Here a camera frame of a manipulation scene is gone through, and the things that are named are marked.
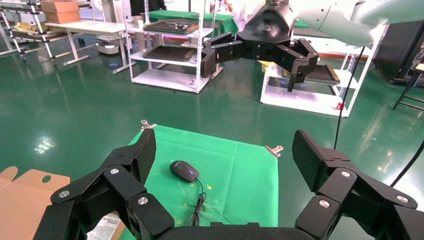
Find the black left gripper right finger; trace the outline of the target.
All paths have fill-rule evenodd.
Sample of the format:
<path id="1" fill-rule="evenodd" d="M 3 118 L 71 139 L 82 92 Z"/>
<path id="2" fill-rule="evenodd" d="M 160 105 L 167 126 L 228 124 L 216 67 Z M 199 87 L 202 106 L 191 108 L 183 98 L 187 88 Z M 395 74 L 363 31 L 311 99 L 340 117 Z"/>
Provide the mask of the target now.
<path id="1" fill-rule="evenodd" d="M 377 240 L 421 240 L 424 213 L 403 193 L 359 170 L 341 151 L 320 146 L 297 130 L 292 157 L 314 197 L 296 227 L 317 240 L 331 235 L 342 215 Z"/>

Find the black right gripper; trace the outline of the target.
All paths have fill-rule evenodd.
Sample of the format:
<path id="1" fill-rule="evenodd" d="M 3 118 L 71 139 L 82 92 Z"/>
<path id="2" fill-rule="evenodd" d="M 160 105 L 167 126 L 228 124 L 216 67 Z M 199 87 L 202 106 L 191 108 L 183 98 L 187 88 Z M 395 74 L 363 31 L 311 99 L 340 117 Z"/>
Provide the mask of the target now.
<path id="1" fill-rule="evenodd" d="M 305 81 L 317 65 L 319 53 L 304 38 L 291 44 L 295 14 L 288 3 L 269 3 L 235 37 L 222 33 L 202 43 L 200 76 L 208 77 L 216 64 L 241 57 L 272 62 L 290 73 L 287 91 Z"/>

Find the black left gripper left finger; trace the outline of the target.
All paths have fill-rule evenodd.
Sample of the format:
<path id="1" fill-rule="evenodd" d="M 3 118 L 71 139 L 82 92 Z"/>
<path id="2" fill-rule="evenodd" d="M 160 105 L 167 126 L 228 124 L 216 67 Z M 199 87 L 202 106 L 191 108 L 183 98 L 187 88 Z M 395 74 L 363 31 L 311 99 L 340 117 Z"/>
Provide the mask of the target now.
<path id="1" fill-rule="evenodd" d="M 115 148 L 95 171 L 51 195 L 35 232 L 36 240 L 85 240 L 112 213 L 137 240 L 157 240 L 174 227 L 174 219 L 146 189 L 156 157 L 153 129 L 131 145 Z"/>

